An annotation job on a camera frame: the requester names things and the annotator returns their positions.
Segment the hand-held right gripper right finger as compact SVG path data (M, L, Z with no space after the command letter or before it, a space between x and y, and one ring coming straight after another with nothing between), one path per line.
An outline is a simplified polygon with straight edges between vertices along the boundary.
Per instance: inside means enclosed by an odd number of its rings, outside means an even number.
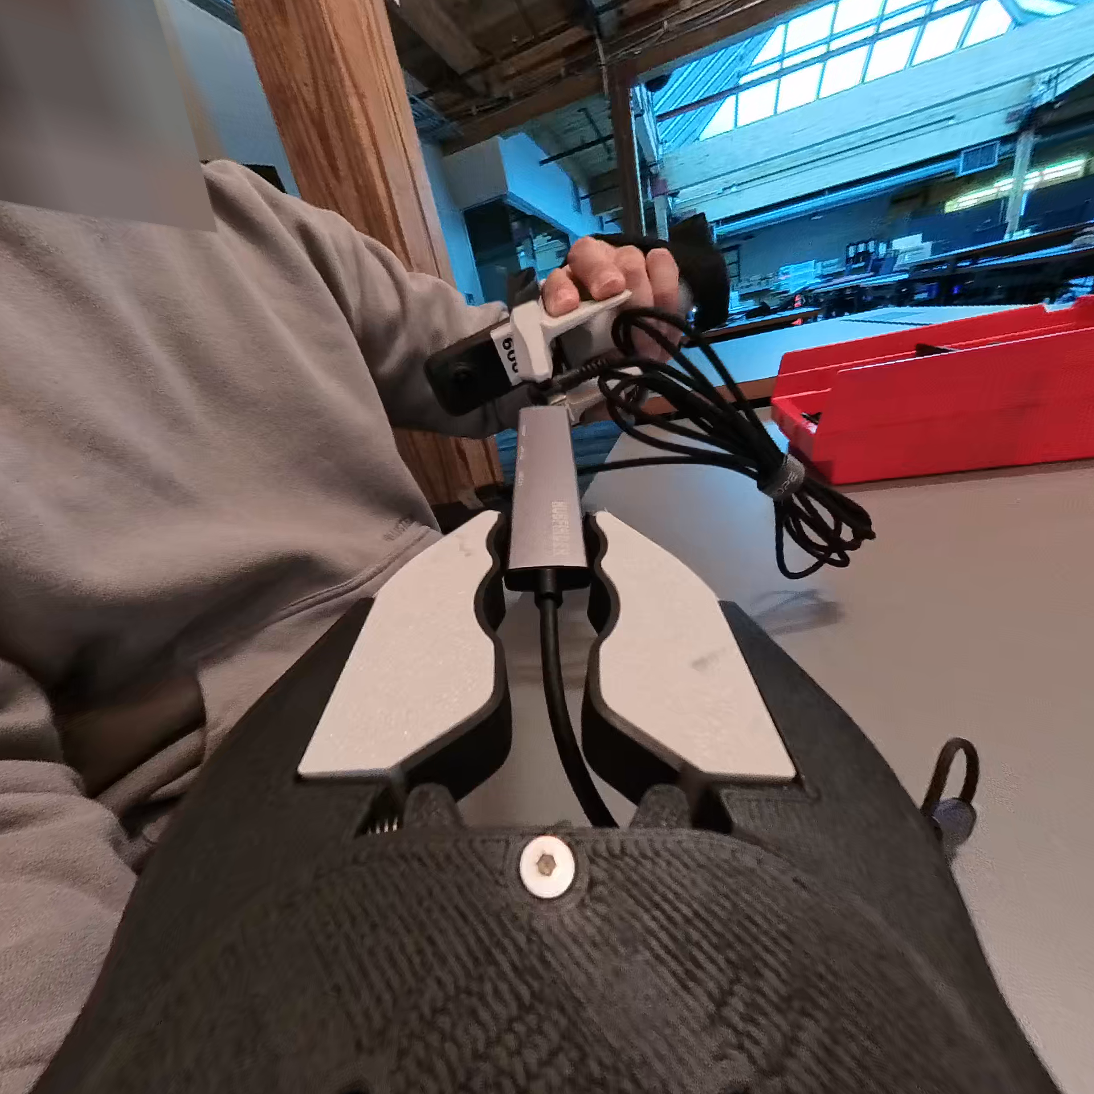
M588 517L595 643L584 756L628 801L677 785L784 786L791 752L717 592L618 516Z

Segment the wooden post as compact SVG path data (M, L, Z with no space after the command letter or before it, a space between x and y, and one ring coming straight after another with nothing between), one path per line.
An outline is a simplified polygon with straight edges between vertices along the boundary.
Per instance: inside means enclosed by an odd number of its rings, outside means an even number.
M304 199L457 278L386 1L235 1Z

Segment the grey USB hub with cable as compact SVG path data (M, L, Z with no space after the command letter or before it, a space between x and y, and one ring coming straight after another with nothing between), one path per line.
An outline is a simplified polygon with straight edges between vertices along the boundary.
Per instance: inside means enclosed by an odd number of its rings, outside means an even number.
M595 825L613 826L617 821L595 786L593 768L584 756L584 730L582 741L578 741L568 710L562 670L560 607L568 590L593 583L588 517L582 510L571 425L564 407L540 405L522 410L517 434L513 525L506 581L515 590L533 592L539 605L542 686L557 750L571 786L586 815ZM760 686L757 670L749 668ZM777 719L775 705L766 696L764 699L791 752L787 732ZM795 757L793 761L798 770L793 785L802 785L804 768ZM793 785L769 786L784 790Z

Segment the skylight windows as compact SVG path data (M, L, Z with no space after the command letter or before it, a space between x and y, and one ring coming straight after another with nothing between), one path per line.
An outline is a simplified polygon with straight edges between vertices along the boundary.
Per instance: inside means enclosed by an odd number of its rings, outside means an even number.
M864 83L1071 14L1078 1L826 1L757 34L697 139L724 136Z

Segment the red plastic bin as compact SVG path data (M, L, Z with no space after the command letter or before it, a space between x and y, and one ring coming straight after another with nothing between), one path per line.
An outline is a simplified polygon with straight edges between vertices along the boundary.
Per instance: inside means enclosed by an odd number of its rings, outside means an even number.
M831 485L1093 459L1093 296L787 352L773 421Z

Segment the person's grey sweatshirt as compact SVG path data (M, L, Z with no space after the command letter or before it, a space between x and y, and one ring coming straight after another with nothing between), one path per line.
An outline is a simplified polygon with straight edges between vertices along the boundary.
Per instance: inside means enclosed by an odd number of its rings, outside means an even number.
M360 348L415 272L202 176L211 230L2 203L2 1092L237 721L439 537Z

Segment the person's left forearm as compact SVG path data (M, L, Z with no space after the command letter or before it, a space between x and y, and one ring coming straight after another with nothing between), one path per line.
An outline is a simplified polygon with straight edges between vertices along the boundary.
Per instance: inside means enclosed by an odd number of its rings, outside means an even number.
M506 305L473 307L444 279L404 272L391 274L362 314L360 348L393 427L480 439L517 425L528 403L520 390L455 416L442 408L426 376L431 354L506 321Z

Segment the person's left hand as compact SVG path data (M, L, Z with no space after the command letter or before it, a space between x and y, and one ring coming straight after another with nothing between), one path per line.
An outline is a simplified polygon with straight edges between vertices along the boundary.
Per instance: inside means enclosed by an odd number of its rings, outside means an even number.
M555 268L542 283L540 294L546 310L560 318L578 308L586 299L609 299L629 292L629 307L662 308L675 316L684 314L686 292L680 285L680 270L673 254L653 249L648 254L637 245L611 245L606 239L580 238L568 254L564 267ZM564 347L573 359L584 363L595 350L609 350L611 318L597 319L593 332L571 330L564 336ZM680 330L666 321L651 321L658 336L644 330L633 334L637 356L668 361L673 348L680 345Z

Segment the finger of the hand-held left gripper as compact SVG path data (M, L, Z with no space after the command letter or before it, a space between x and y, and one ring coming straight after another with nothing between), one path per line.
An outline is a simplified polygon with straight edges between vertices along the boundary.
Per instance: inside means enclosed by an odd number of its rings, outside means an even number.
M608 412L608 392L640 378L638 367L577 367L548 381L548 405L560 405L569 425L582 425Z

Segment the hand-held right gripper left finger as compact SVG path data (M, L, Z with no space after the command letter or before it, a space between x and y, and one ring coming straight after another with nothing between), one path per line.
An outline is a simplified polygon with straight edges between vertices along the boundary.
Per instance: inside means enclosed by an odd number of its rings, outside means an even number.
M484 510L375 596L299 763L306 781L364 777L468 797L500 770L513 716L499 636L502 512Z

